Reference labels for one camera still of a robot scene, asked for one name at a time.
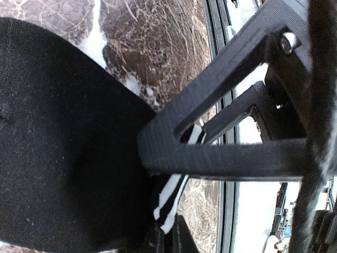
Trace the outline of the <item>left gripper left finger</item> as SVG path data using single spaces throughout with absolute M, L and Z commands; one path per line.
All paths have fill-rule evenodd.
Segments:
M 143 252 L 161 253 L 164 252 L 165 235 L 156 222 L 153 222 L 144 239 Z

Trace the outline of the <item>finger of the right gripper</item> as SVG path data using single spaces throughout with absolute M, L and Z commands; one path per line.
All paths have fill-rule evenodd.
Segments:
M 299 180 L 305 174 L 305 137 L 274 137 L 261 144 L 184 144 L 183 133 L 221 96 L 244 80 L 255 60 L 258 27 L 245 26 L 211 64 L 137 137 L 150 172 L 228 181 Z

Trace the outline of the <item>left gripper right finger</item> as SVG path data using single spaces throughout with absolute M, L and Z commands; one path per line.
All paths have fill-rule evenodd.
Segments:
M 199 253 L 190 230 L 182 215 L 176 215 L 172 228 L 172 252 Z

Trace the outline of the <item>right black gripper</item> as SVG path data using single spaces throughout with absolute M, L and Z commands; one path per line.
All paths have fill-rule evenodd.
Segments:
M 308 1 L 267 1 L 254 15 L 259 32 L 255 60 L 268 64 L 256 82 L 205 123 L 211 144 L 248 116 L 261 126 L 263 140 L 305 137 L 311 84 Z

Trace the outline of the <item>black sock white stripes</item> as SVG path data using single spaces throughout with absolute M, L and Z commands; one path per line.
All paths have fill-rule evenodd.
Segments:
M 1 241 L 143 252 L 169 179 L 140 163 L 137 134 L 154 116 L 65 39 L 1 18 Z M 163 233 L 172 252 L 172 230 Z

